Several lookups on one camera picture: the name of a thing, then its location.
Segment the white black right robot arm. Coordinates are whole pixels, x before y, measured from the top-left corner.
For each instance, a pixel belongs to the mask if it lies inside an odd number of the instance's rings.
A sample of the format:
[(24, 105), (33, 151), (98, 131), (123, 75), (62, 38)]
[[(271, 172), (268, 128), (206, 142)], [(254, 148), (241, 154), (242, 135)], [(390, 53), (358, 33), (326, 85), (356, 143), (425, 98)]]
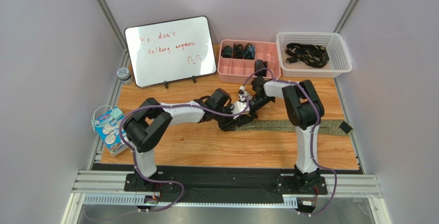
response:
[(301, 82), (268, 80), (258, 76), (251, 81), (256, 96), (250, 102), (254, 114), (275, 98), (282, 98), (297, 135), (295, 164), (297, 187), (311, 186), (320, 179), (317, 159), (317, 132), (325, 114), (323, 104), (310, 80)]

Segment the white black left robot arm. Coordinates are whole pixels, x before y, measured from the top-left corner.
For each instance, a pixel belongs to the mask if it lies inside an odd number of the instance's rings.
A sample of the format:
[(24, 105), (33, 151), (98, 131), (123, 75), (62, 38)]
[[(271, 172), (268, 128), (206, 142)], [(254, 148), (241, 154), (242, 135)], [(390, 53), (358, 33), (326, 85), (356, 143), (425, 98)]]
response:
[(145, 100), (140, 107), (128, 113), (119, 125), (121, 141), (127, 145), (134, 159), (138, 178), (152, 183), (156, 173), (154, 149), (168, 127), (186, 123), (204, 123), (214, 120), (221, 130), (232, 130), (250, 112), (250, 97), (239, 96), (236, 102), (222, 89), (182, 104), (165, 104), (154, 98)]

